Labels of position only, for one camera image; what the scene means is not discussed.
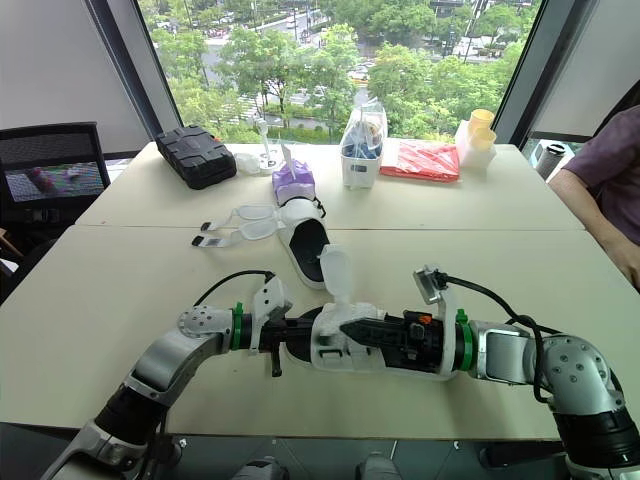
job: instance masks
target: person's arm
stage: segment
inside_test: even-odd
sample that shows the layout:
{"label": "person's arm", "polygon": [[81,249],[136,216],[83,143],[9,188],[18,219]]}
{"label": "person's arm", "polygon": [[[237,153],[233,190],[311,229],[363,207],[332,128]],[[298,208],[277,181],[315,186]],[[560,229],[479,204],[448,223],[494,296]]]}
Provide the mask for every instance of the person's arm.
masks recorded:
{"label": "person's arm", "polygon": [[604,217],[582,179],[562,169],[549,182],[549,186],[584,224],[624,276],[640,289],[640,246]]}

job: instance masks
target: green ring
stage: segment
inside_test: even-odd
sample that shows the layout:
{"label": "green ring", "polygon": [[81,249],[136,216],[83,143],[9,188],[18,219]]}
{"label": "green ring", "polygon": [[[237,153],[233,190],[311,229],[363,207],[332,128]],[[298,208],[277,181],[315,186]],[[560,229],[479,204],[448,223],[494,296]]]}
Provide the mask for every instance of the green ring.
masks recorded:
{"label": "green ring", "polygon": [[473,334],[471,333],[471,327],[468,323],[458,322],[462,329],[462,337],[464,339],[464,354],[462,355],[462,363],[460,363],[460,370],[466,372],[471,369],[471,363],[473,361]]}
{"label": "green ring", "polygon": [[233,315],[233,337],[231,338],[231,350],[240,349],[240,336],[242,335],[242,303],[238,302],[236,308],[231,309]]}

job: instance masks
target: white slipper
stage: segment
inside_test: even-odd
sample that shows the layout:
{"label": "white slipper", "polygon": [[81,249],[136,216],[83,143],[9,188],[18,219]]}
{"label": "white slipper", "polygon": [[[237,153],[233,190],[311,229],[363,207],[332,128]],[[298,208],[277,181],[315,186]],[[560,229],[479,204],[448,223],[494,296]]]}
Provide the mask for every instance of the white slipper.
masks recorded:
{"label": "white slipper", "polygon": [[292,198],[279,210],[284,225],[278,237],[284,245],[302,282],[311,288],[324,288],[320,254],[329,243],[322,221],[323,210],[306,198]]}

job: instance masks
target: black slipper insole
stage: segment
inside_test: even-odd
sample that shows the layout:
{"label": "black slipper insole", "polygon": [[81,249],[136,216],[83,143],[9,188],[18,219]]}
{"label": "black slipper insole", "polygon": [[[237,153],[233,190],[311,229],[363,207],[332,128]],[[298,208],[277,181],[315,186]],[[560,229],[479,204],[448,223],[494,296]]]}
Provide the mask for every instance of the black slipper insole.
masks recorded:
{"label": "black slipper insole", "polygon": [[289,248],[296,257],[302,273],[314,282],[323,282],[320,268],[320,254],[329,243],[324,226],[317,220],[309,219],[298,225],[289,242]]}

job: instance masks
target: purple shirt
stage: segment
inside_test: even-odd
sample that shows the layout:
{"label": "purple shirt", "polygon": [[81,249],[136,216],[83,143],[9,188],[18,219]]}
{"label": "purple shirt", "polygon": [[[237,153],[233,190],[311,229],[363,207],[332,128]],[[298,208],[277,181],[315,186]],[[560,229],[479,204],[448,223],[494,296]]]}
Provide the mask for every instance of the purple shirt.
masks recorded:
{"label": "purple shirt", "polygon": [[640,245],[640,106],[614,116],[564,168],[597,190],[603,215]]}

